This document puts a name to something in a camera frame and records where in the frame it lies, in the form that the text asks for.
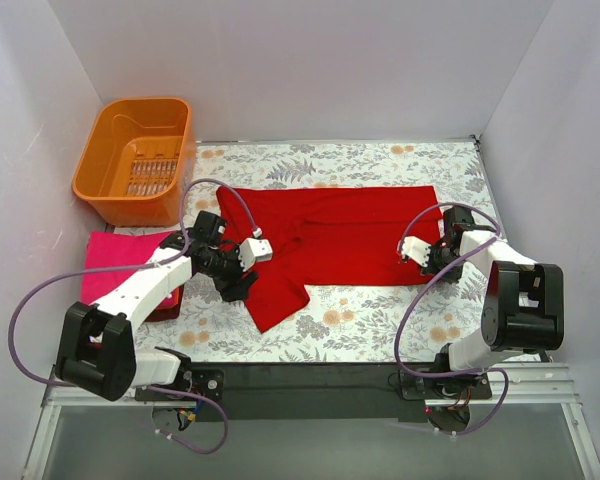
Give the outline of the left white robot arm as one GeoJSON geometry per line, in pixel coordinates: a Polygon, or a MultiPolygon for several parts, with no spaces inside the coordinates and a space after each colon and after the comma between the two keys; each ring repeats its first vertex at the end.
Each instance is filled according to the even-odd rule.
{"type": "Polygon", "coordinates": [[[191,360],[168,348],[139,351],[139,327],[169,294],[193,276],[213,280],[225,302],[244,301],[258,278],[254,266],[273,249],[260,230],[241,243],[226,242],[227,221],[200,213],[193,226],[164,238],[149,260],[120,286],[91,304],[66,312],[54,369],[57,378],[106,400],[129,389],[158,386],[173,400],[193,386],[191,360]]]}

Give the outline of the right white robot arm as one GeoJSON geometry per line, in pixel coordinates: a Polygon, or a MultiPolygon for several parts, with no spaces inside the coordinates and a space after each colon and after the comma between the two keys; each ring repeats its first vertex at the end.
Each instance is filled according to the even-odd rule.
{"type": "Polygon", "coordinates": [[[444,397],[455,397],[490,367],[519,354],[555,351],[564,340],[564,275],[555,264],[514,250],[494,227],[478,225],[466,206],[443,213],[444,234],[430,244],[409,236],[401,255],[421,273],[458,281],[469,262],[487,279],[480,327],[447,344],[419,373],[444,397]]]}

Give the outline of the floral patterned table mat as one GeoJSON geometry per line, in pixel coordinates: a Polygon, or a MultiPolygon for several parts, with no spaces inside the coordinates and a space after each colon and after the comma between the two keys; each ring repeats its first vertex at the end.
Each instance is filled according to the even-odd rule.
{"type": "MultiPolygon", "coordinates": [[[[252,189],[431,185],[441,201],[494,215],[483,163],[470,142],[206,144],[199,147],[186,217],[218,211],[218,182],[252,189]]],[[[485,278],[466,266],[461,280],[428,293],[417,286],[309,286],[308,304],[266,332],[245,306],[225,303],[212,281],[187,283],[174,320],[142,325],[140,349],[167,347],[196,361],[430,361],[480,323],[485,278]]]]}

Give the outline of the folded pink t shirt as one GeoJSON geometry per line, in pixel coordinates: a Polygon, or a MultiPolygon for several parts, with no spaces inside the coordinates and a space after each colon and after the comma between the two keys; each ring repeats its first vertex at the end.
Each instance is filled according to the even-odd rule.
{"type": "MultiPolygon", "coordinates": [[[[86,247],[85,268],[144,264],[168,235],[169,232],[140,236],[92,232],[86,247]]],[[[120,286],[132,274],[133,271],[116,271],[85,275],[79,300],[91,304],[120,286]]]]}

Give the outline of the orange plastic basket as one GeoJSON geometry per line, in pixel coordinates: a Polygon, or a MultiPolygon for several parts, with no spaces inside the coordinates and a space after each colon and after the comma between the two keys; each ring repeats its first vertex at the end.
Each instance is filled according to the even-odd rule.
{"type": "Polygon", "coordinates": [[[114,227],[170,227],[178,222],[195,156],[185,100],[117,100],[97,116],[72,189],[114,227]]]}

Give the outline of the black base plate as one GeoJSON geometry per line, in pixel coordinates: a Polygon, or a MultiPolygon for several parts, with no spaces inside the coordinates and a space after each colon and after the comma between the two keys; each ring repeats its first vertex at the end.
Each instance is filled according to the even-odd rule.
{"type": "Polygon", "coordinates": [[[397,419],[423,423],[425,403],[492,397],[488,379],[423,379],[393,363],[198,363],[180,380],[231,420],[397,419]]]}

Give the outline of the aluminium frame rail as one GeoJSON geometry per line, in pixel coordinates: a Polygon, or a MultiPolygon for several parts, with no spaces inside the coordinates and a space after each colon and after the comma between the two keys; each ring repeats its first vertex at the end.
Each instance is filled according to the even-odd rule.
{"type": "Polygon", "coordinates": [[[231,420],[186,399],[52,388],[28,479],[600,479],[569,369],[504,365],[488,400],[397,419],[231,420]]]}

